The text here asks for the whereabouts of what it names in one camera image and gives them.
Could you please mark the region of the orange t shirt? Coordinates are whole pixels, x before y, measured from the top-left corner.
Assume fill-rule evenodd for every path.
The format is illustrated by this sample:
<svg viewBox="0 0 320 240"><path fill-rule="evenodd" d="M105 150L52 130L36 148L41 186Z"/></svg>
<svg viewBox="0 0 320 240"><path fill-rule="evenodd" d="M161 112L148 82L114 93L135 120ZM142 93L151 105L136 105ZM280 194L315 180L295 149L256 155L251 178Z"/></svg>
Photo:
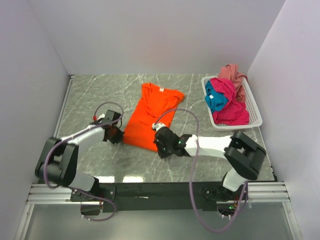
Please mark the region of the orange t shirt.
<svg viewBox="0 0 320 240"><path fill-rule="evenodd" d="M162 88L150 82L142 84L141 98L124 129L123 142L156 152L152 124L160 119L161 123L169 127L175 112L171 111L165 116L162 114L176 109L184 98L185 95L178 90Z"/></svg>

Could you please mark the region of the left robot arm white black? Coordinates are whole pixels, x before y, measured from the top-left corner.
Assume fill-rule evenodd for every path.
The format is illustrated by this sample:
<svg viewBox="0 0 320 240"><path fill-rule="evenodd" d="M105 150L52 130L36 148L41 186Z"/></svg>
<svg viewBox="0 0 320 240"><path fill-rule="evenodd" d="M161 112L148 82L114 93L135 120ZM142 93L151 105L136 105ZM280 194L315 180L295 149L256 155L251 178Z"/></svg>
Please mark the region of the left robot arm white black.
<svg viewBox="0 0 320 240"><path fill-rule="evenodd" d="M52 182L59 187L82 190L88 201L100 195L100 183L96 177L77 170L80 153L100 142L118 144L123 141L124 132L117 126L122 114L107 110L94 117L86 128L69 136L50 137L44 144L35 167L35 176Z"/></svg>

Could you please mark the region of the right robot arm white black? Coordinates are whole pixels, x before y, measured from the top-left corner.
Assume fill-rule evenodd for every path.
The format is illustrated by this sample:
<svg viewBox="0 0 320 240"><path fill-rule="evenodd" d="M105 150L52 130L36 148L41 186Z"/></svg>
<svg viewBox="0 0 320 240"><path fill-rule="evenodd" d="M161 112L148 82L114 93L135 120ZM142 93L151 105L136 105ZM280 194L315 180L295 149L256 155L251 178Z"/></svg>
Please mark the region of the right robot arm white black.
<svg viewBox="0 0 320 240"><path fill-rule="evenodd" d="M222 158L231 169L220 183L203 187L200 194L210 200L226 202L233 200L248 181L255 181L260 173L266 150L244 134L236 131L224 137L196 136L195 134L175 134L164 124L155 124L154 143L158 155L163 159L171 155L178 157L199 156Z"/></svg>

